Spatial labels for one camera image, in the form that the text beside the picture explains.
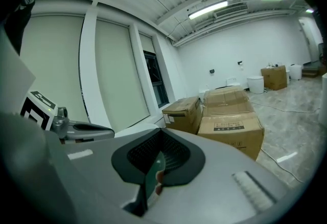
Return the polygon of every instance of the gray floor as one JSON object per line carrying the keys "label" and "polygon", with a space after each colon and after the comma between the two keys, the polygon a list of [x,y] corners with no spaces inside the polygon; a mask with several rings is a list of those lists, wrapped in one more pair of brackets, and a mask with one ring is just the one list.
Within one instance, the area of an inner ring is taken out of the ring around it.
{"label": "gray floor", "polygon": [[[249,93],[249,97],[265,126],[262,149],[275,160],[297,152],[292,158],[280,162],[280,165],[302,181],[310,178],[327,144],[327,130],[318,123],[321,77],[291,80],[287,88],[268,90],[260,95]],[[283,112],[272,107],[301,113]],[[291,174],[280,169],[262,151],[257,162],[272,171],[290,188],[299,185]]]}

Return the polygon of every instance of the concrete floor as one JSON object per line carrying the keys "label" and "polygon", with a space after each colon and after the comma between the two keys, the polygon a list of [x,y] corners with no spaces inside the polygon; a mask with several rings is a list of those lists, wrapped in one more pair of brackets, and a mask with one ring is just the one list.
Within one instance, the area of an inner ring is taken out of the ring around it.
{"label": "concrete floor", "polygon": [[[248,93],[265,126],[262,149],[275,160],[297,152],[279,164],[301,181],[312,176],[327,145],[327,130],[318,123],[321,91],[321,77],[318,77],[291,80],[287,88],[279,91],[268,90],[259,95]],[[300,184],[262,151],[256,161],[290,188]]]}

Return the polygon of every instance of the door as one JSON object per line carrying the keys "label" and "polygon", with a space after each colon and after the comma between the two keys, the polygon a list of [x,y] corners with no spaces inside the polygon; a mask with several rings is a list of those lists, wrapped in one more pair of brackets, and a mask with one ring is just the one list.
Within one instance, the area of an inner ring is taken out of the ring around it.
{"label": "door", "polygon": [[310,29],[309,24],[303,20],[300,19],[299,20],[302,26],[302,30],[303,30],[303,34],[306,38],[307,44],[308,44],[308,48],[309,48],[309,53],[310,53],[310,57],[311,57],[311,62],[315,62],[319,60],[319,52],[318,52],[318,47],[315,43],[312,31]]}

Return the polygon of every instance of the electrical cable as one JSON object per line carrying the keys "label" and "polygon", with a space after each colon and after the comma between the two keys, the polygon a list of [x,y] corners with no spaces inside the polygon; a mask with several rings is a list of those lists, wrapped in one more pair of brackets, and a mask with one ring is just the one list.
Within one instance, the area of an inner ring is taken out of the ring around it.
{"label": "electrical cable", "polygon": [[171,34],[173,34],[173,32],[175,31],[175,29],[176,29],[180,24],[184,23],[184,22],[187,21],[187,20],[188,20],[188,19],[186,19],[186,20],[184,20],[184,21],[178,23],[178,24],[176,25],[176,27],[174,27],[173,31],[172,31],[169,35],[167,35],[166,38],[168,38]]}
{"label": "electrical cable", "polygon": [[308,113],[308,114],[312,114],[312,113],[315,113],[317,110],[320,109],[319,108],[316,108],[314,111],[293,111],[293,110],[282,110],[282,109],[279,109],[279,108],[276,108],[276,107],[272,107],[272,106],[268,106],[268,105],[262,105],[262,104],[259,104],[259,103],[255,103],[255,102],[251,102],[253,104],[256,104],[256,105],[259,105],[259,106],[263,106],[263,107],[270,107],[270,108],[273,108],[273,109],[277,109],[279,111],[282,111],[282,112],[293,112],[293,113]]}
{"label": "electrical cable", "polygon": [[304,183],[304,181],[301,181],[301,180],[299,180],[291,171],[289,171],[289,170],[287,170],[287,169],[285,169],[285,168],[283,168],[278,162],[277,162],[277,160],[275,160],[271,155],[269,155],[266,151],[264,151],[262,148],[261,148],[261,150],[263,151],[263,153],[264,154],[266,154],[268,157],[270,157],[276,164],[277,164],[277,166],[279,166],[282,170],[284,170],[284,171],[286,171],[287,173],[289,173],[289,174],[291,174],[298,182],[300,182],[300,183]]}

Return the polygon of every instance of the vent grille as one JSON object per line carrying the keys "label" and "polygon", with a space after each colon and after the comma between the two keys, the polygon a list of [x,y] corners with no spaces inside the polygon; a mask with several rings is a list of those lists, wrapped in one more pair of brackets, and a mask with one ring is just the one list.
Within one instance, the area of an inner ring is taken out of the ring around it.
{"label": "vent grille", "polygon": [[219,18],[223,15],[235,13],[242,10],[247,10],[247,5],[245,3],[237,3],[234,5],[227,6],[222,10],[214,12],[214,16],[215,18]]}

